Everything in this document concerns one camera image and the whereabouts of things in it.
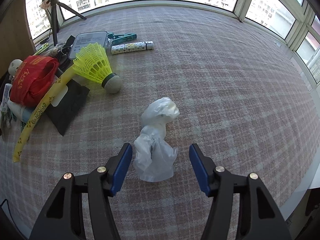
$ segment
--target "yellow plastic tube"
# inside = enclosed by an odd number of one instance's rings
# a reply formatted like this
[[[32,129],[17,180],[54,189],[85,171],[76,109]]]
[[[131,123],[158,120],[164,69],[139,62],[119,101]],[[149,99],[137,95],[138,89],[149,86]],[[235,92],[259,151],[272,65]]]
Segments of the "yellow plastic tube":
[[[32,132],[34,126],[38,122],[39,118],[46,110],[48,105],[54,100],[54,97],[60,93],[62,88],[73,78],[75,72],[73,70],[73,66],[68,68],[65,73],[63,73],[52,85],[49,91],[44,95],[41,99],[40,103],[37,105],[36,109],[32,112],[29,121],[27,122],[26,126],[24,127],[20,138],[14,148],[12,160],[14,163],[20,161],[20,155],[22,153],[23,147],[26,144],[30,133]]]

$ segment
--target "wall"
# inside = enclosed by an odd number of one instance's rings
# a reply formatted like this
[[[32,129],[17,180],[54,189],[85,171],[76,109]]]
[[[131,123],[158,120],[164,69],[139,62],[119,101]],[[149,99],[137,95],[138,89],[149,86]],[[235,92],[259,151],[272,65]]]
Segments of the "wall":
[[[31,39],[25,0],[13,0],[0,23],[0,77],[12,60],[24,60],[36,49]]]

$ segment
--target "badminton shuttlecock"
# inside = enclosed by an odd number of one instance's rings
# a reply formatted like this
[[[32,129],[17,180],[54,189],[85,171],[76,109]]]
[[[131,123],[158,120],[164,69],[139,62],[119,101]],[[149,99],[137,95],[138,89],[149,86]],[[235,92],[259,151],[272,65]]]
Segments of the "badminton shuttlecock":
[[[108,93],[122,87],[122,79],[112,72],[105,49],[98,43],[83,47],[73,60],[75,73],[101,84]]]

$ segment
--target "black cloth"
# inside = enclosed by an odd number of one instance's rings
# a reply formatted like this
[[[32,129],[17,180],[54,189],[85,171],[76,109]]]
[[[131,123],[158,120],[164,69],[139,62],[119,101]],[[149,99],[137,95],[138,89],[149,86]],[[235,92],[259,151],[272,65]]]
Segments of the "black cloth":
[[[71,121],[84,106],[86,97],[90,91],[85,86],[71,79],[67,83],[68,91],[57,106],[49,104],[45,113],[51,119],[52,123],[58,129],[58,132],[64,136]]]

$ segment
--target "teal clothespin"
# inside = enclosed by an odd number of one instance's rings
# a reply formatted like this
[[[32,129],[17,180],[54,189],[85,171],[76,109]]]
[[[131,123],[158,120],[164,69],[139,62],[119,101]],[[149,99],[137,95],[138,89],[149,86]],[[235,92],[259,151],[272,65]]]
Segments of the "teal clothespin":
[[[114,34],[114,33],[108,33],[108,38],[112,39],[112,45],[118,45],[123,42],[132,41],[137,38],[137,35],[135,33],[125,33],[125,34]]]

